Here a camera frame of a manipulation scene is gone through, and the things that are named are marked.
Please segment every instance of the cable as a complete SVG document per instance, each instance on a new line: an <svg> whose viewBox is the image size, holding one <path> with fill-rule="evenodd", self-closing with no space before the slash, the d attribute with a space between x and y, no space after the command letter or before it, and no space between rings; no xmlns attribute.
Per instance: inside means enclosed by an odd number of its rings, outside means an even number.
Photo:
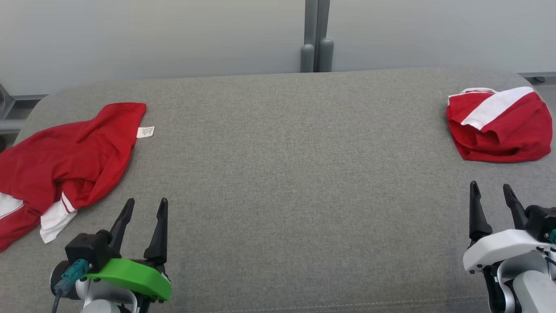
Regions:
<svg viewBox="0 0 556 313"><path fill-rule="evenodd" d="M75 282L81 277L85 276L92 268L87 261L80 258L75 261L71 266L62 274L62 279L54 285L54 290L56 290L56 298L54 299L54 305L52 306L52 313L56 313L58 310L58 303L60 302L60 297L65 296L68 292L75 286Z"/></svg>
<svg viewBox="0 0 556 313"><path fill-rule="evenodd" d="M56 313L58 310L58 303L60 302L60 297L62 296L62 290L58 289L56 291L56 298L54 298L54 305L52 305L52 313Z"/></svg>
<svg viewBox="0 0 556 313"><path fill-rule="evenodd" d="M555 261L555 260L553 260L553 259L551 259L551 258L549 258L549 257L545 257L544 259L545 259L546 261L548 261L548 263L552 263L552 264L556 265L556 261Z"/></svg>

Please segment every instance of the clothing tag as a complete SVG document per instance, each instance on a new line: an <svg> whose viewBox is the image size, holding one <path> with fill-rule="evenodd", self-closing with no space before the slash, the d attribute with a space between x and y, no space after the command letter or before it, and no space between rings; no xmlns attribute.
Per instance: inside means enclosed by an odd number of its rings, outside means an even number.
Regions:
<svg viewBox="0 0 556 313"><path fill-rule="evenodd" d="M155 127L154 126L139 127L139 129L137 129L137 138L150 137L154 133L155 133Z"/></svg>

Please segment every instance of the gray fabric surface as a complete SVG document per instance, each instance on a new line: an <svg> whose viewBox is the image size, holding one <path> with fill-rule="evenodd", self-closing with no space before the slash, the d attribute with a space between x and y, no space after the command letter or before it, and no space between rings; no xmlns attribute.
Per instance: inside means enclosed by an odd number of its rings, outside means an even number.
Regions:
<svg viewBox="0 0 556 313"><path fill-rule="evenodd" d="M48 279L79 232L110 228L136 200L122 254L141 257L161 197L170 203L170 302L152 312L488 312L463 269L469 183L495 231L512 227L502 184L553 206L556 156L521 164L462 160L445 118L468 87L528 85L479 69L420 68L138 80L42 100L18 141L86 120L106 104L147 103L117 188L80 210L54 242L38 229L0 254L6 312L47 311ZM60 312L79 312L62 300Z"/></svg>

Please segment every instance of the seam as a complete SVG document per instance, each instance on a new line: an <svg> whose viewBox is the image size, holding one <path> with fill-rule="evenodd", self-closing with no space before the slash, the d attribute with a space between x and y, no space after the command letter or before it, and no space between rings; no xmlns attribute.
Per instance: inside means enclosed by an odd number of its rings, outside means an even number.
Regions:
<svg viewBox="0 0 556 313"><path fill-rule="evenodd" d="M484 125L485 125L485 124L484 124L483 122L481 122L481 121L479 121L479 120L475 120L475 119L470 119L470 118L466 118L466 119L465 119L465 120L463 120L463 121L473 121L473 122L477 122L477 123L481 124L482 126L484 126Z"/></svg>
<svg viewBox="0 0 556 313"><path fill-rule="evenodd" d="M66 209L66 212L68 212L68 214L70 214L70 210L68 210L68 207L66 206L66 204L64 203L64 199L61 198L60 202L62 202L62 205L64 206L64 208Z"/></svg>
<svg viewBox="0 0 556 313"><path fill-rule="evenodd" d="M12 214L13 212L15 212L15 211L17 211L17 210L21 209L21 208L23 208L23 204L22 204L22 205L20 205L20 206L19 206L19 207L18 207L17 209L15 209L15 210L13 210L13 211L11 211L11 212L8 212L8 213L6 213L6 214L4 214L4 215L0 216L0 218L4 218L4 217L6 217L6 216L8 216L8 215Z"/></svg>
<svg viewBox="0 0 556 313"><path fill-rule="evenodd" d="M357 306L357 305L395 304L395 303L413 303L413 302L439 301L439 300L450 300L450 299L468 299L468 298L473 298L473 297L484 297L484 295L448 297L448 298L438 298L438 299L391 301L391 302L370 302L370 303L333 304L333 305L317 305L317 306L274 307L274 308L270 308L270 309L251 309L251 310L208 311L208 312L201 312L201 313L236 313L236 312L263 312L263 311L278 311L278 310L296 310L296 309L320 309L320 308L326 308L326 307L345 307L345 306Z"/></svg>
<svg viewBox="0 0 556 313"><path fill-rule="evenodd" d="M452 305L470 302L481 302L481 300L471 300L471 301L459 301L451 303L438 303L438 304L416 304L416 305L400 305L400 306L383 306L383 307L366 307L366 308L354 308L354 309L343 309L343 310L322 310L322 311L302 311L298 313L323 313L323 312L342 312L342 311L365 311L365 310L383 310L383 309L399 309L402 307L418 307L418 306L435 306L435 305Z"/></svg>
<svg viewBox="0 0 556 313"><path fill-rule="evenodd" d="M463 96L463 95L467 95L467 94L489 94L489 95L495 95L495 94L493 94L492 92L489 92L489 91L468 91L468 92L465 92L465 93L463 93L463 94L449 95L448 98L456 97L456 96Z"/></svg>

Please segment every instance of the white stripe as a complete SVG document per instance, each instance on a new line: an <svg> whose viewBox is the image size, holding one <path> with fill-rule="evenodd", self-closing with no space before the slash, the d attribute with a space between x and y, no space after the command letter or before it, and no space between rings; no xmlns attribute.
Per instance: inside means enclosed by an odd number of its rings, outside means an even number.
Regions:
<svg viewBox="0 0 556 313"><path fill-rule="evenodd" d="M534 92L531 87L518 87L498 92L483 101L462 122L462 125L471 125L481 130L486 124L492 122L505 110L511 107L523 96Z"/></svg>
<svg viewBox="0 0 556 313"><path fill-rule="evenodd" d="M64 202L64 204L66 205L70 213L73 213L75 211L75 208L71 205L70 201L68 200L64 192L62 192L62 201Z"/></svg>
<svg viewBox="0 0 556 313"><path fill-rule="evenodd" d="M462 90L459 94L456 95L449 95L448 98L460 96L464 94L497 94L498 92L494 89L490 88L482 88L482 87L475 87L475 88L467 88Z"/></svg>
<svg viewBox="0 0 556 313"><path fill-rule="evenodd" d="M15 199L9 194L0 192L0 218L3 218L23 207L23 201Z"/></svg>

